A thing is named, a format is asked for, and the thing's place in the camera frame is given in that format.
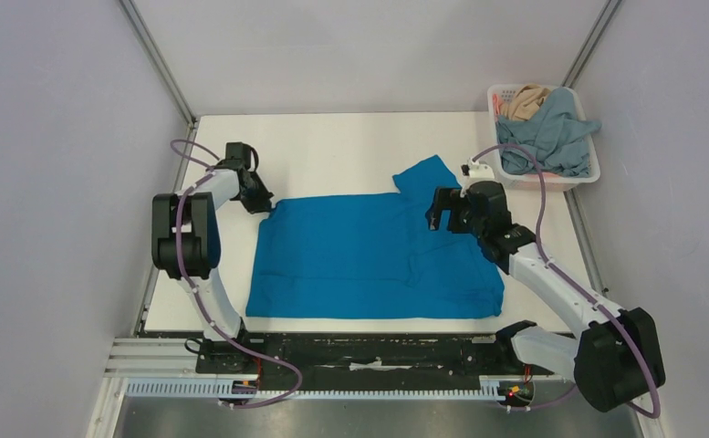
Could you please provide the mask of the blue t-shirt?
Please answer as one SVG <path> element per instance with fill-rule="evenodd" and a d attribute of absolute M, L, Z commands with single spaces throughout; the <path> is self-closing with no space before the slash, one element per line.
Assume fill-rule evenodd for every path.
<path fill-rule="evenodd" d="M 438 156 L 392 178 L 395 191 L 285 199 L 259 225 L 245 312 L 260 318 L 491 318 L 505 285 L 475 239 L 431 230 Z"/>

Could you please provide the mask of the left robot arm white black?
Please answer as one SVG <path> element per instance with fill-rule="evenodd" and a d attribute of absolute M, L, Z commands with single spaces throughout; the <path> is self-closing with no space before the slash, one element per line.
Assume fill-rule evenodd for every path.
<path fill-rule="evenodd" d="M 179 192 L 157 194 L 151 203 L 152 262 L 177 282 L 205 325 L 196 354 L 220 361 L 231 372 L 258 365 L 265 356 L 237 338 L 244 323 L 219 274 L 222 246 L 216 212 L 230 201 L 249 214 L 272 211 L 273 194 L 258 167 L 253 146 L 229 142 L 224 157 L 203 165 L 203 177 Z"/>

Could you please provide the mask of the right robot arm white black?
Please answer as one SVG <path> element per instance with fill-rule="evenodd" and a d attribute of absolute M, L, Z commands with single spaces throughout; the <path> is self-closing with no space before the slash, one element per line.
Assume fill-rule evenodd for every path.
<path fill-rule="evenodd" d="M 599 412 L 649 395 L 656 418 L 666 382 L 656 324 L 643 308 L 627 310 L 583 286 L 549 255 L 539 233 L 513 221 L 503 185 L 479 181 L 439 187 L 426 212 L 430 230 L 442 217 L 455 234 L 472 236 L 486 260 L 528 287 L 566 324 L 570 337 L 524 320 L 498 330 L 494 358 L 506 372 L 537 366 L 571 381 Z"/>

